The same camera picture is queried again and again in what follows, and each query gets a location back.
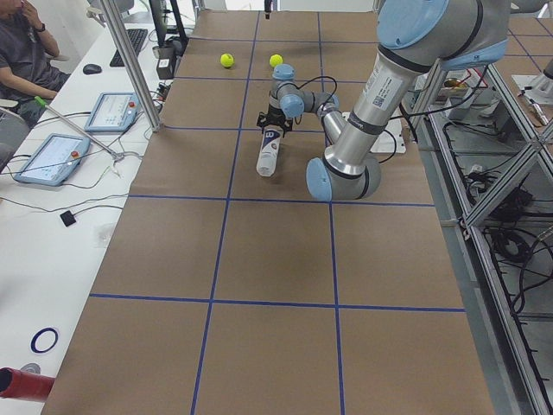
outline red cup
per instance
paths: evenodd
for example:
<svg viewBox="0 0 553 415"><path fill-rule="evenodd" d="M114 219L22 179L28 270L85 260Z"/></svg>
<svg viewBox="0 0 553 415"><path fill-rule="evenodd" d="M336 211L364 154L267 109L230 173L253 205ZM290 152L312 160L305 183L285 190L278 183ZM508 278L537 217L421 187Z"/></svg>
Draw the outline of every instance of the red cup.
<svg viewBox="0 0 553 415"><path fill-rule="evenodd" d="M54 378L4 367L0 369L0 398L46 402Z"/></svg>

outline keyboard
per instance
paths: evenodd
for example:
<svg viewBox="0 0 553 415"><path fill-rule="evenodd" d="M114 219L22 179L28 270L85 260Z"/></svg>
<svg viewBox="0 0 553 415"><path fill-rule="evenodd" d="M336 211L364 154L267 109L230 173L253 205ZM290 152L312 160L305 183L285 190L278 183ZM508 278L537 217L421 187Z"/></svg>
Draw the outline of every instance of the keyboard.
<svg viewBox="0 0 553 415"><path fill-rule="evenodd" d="M140 54L140 51L142 50L142 46L144 44L144 41L146 40L146 36L148 36L148 30L127 29L127 35L129 35L132 48L135 49L135 52L138 56L138 54ZM115 52L113 58L111 59L110 67L124 67L123 59L121 58L121 54L118 50Z"/></svg>

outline white table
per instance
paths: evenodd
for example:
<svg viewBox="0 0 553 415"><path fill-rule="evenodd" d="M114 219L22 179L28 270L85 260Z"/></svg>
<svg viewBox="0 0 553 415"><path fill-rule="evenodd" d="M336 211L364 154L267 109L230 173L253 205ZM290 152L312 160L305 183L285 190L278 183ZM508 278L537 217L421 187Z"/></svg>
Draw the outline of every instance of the white table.
<svg viewBox="0 0 553 415"><path fill-rule="evenodd" d="M143 24L128 27L153 29ZM151 52L152 46L154 43L146 40L138 60L149 89L155 91L160 81L156 73L156 60ZM62 114L85 112L93 108L101 92L132 91L125 69L109 67L114 52L115 46L106 30L77 66L52 107ZM82 67L87 63L99 64L103 72L84 75ZM42 118L52 116L46 112ZM84 126L86 117L72 120ZM61 121L39 124L16 154L31 154L53 132L78 135ZM124 149L143 154L150 133L147 119L142 115L122 137ZM97 137L108 144L116 136ZM119 144L114 144L113 148L121 150ZM91 152L98 150L98 146L91 146ZM90 186L111 164L112 159L107 152L98 152L84 158L67 182ZM17 171L22 165L23 162L11 163L10 167ZM0 195L46 209L61 208L108 195L124 195L139 165L138 158L127 156L117 164L120 176L108 171L99 184L91 189L33 187L3 175L0 176ZM117 197L94 204L122 207L125 200L125 197ZM75 213L94 204L71 210ZM110 233L121 214L115 208L95 208L78 215L77 223L65 227L60 219L61 212L42 213L0 201L0 327L3 328L0 332L0 367L19 369L34 362L41 367L42 374L56 376L105 255L105 235ZM51 351L35 354L30 348L30 342L35 333L46 327L56 328L60 339ZM48 343L52 338L44 335L42 340ZM0 414L36 415L41 409L42 404L39 403L0 399Z"/></svg>

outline yellow ball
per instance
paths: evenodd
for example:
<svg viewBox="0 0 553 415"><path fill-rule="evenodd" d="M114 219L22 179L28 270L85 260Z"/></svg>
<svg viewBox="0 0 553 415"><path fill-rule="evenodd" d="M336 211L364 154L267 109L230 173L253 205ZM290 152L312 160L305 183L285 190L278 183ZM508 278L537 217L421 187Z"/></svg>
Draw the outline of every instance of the yellow ball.
<svg viewBox="0 0 553 415"><path fill-rule="evenodd" d="M221 65L223 65L223 67L226 67L227 69L229 67L232 67L232 65L234 65L234 57L231 54L222 54Z"/></svg>
<svg viewBox="0 0 553 415"><path fill-rule="evenodd" d="M271 67L280 65L283 62L284 62L284 59L280 54L273 54L269 59L269 65L271 65Z"/></svg>

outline computer mouse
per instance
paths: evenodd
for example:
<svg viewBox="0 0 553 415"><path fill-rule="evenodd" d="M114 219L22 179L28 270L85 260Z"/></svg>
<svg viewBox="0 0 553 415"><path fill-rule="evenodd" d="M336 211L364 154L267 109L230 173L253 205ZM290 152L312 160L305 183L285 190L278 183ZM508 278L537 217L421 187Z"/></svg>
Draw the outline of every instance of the computer mouse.
<svg viewBox="0 0 553 415"><path fill-rule="evenodd" d="M102 67L100 65L96 65L95 63L88 63L83 67L83 73L85 75L92 75L100 72L102 72Z"/></svg>

